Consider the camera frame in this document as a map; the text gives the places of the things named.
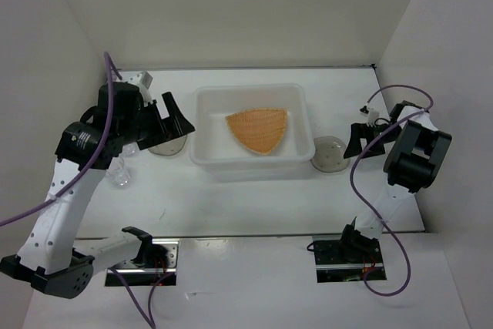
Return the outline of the smoky glass plate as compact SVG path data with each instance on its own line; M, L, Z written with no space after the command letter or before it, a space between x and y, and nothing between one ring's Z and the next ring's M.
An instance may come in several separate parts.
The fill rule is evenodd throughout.
M344 158L346 144L335 136L320 136L314 139L315 154L310 160L312 166L322 173L336 173L345 170L350 163Z
M148 150L157 156L175 156L183 150L186 145L187 138L188 136L182 136L169 142L152 146L148 148Z

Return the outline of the woven bamboo fan tray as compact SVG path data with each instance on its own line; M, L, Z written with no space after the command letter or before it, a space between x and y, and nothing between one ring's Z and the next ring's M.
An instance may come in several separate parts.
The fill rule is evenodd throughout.
M248 109L228 115L226 125L234 138L249 151L266 156L282 142L287 131L287 110Z

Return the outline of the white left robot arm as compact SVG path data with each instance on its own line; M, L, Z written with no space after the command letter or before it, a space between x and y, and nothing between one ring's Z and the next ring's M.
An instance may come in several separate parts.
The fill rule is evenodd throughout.
M115 82L99 89L96 105L64 130L55 151L49 205L19 251L1 259L3 274L44 294L72 299L93 275L123 261L136 267L165 266L168 250L136 227L124 227L90 247L74 245L92 195L124 146L135 143L148 149L194 131L172 93L162 98L166 118L159 114L156 100L146 101L136 85Z

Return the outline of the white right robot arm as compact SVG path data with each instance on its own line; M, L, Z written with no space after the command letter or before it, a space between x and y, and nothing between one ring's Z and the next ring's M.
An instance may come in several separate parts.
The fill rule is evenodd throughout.
M363 123L350 126L342 143L332 136L313 137L303 91L298 86L259 89L200 89L196 123L179 121L191 135L190 158L213 174L235 172L258 176L311 162L321 172L355 170L358 163L384 156L386 186L375 203L344 228L337 252L354 262L370 253L395 211L408 197L435 180L451 136L436 128L428 108L398 103L388 118L366 104Z

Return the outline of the translucent plastic bin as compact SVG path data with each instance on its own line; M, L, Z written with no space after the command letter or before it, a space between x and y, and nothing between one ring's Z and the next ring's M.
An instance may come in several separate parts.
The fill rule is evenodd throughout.
M204 170L291 168L315 154L305 93L297 84L200 88L195 110L189 155Z

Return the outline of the clear plastic cup far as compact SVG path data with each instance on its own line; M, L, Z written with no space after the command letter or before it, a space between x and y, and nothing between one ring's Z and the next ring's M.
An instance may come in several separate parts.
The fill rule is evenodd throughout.
M132 157L132 156L136 155L138 151L139 151L139 148L138 148L136 143L126 144L122 147L122 151L118 155L118 157L121 157L121 158Z

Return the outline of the clear plastic cup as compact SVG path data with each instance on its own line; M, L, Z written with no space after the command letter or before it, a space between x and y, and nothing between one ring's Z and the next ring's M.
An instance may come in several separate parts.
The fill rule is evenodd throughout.
M105 178L113 186L125 187L129 184L131 176L123 158L115 157L112 159L106 170Z
M132 156L136 155L138 151L139 151L139 148L138 148L136 143L126 144L122 147L122 151L118 155L118 157L121 157L121 158L132 157Z

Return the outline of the clear plastic cup near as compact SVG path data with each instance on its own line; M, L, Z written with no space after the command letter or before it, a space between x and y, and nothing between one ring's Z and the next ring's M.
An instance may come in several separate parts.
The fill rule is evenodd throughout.
M105 178L113 186L125 187L129 184L131 176L123 158L115 157L112 159L106 170Z

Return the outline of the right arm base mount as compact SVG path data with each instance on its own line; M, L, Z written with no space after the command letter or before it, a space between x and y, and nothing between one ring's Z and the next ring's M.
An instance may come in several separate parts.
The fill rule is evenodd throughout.
M379 244L370 253L343 251L336 237L313 237L306 250L314 256L319 284L359 282L367 272L369 281L387 279Z

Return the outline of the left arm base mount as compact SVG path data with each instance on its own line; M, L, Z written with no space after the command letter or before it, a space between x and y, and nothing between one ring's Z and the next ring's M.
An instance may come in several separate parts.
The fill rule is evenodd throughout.
M151 257L143 265L123 260L114 265L130 287L151 287L159 281L159 286L175 286L178 265L179 240L156 238L159 254Z

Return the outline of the aluminium table edge rail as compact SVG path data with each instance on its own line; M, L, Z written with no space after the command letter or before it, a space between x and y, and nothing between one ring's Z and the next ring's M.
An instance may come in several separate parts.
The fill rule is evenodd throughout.
M55 151L57 168L63 170L59 222L65 235L76 235L82 218L112 158L122 149L118 94L123 84L107 71L108 82L98 92L95 106L62 134Z

